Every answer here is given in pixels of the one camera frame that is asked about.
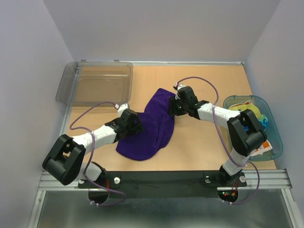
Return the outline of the purple towel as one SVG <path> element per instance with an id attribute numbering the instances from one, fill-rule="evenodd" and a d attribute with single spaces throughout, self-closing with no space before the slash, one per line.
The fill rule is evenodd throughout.
<path id="1" fill-rule="evenodd" d="M 159 88 L 139 113 L 143 131 L 120 140 L 116 151 L 131 160 L 144 161 L 153 157 L 169 143 L 175 120 L 169 115 L 169 98 L 175 94 Z"/>

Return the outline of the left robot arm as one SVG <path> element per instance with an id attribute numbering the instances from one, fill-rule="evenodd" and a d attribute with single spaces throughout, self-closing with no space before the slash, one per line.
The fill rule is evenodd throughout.
<path id="1" fill-rule="evenodd" d="M 89 179 L 95 187 L 103 186 L 105 169 L 94 162 L 83 162 L 84 156 L 143 131 L 137 112 L 127 108 L 118 113 L 118 118 L 94 131 L 73 137 L 66 134 L 59 136 L 44 159 L 42 168 L 65 186 L 74 180 L 85 179 Z"/>

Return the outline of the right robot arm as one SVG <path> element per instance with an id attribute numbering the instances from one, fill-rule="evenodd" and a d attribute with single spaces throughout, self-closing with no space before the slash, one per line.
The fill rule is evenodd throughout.
<path id="1" fill-rule="evenodd" d="M 228 160 L 219 169 L 219 181 L 230 185 L 246 165 L 252 153 L 267 141 L 267 135 L 250 109 L 233 111 L 218 107 L 208 101 L 199 101 L 190 86 L 175 85 L 177 93 L 169 98 L 169 114 L 171 116 L 189 116 L 215 124 L 227 129 L 232 145 L 228 152 Z"/>

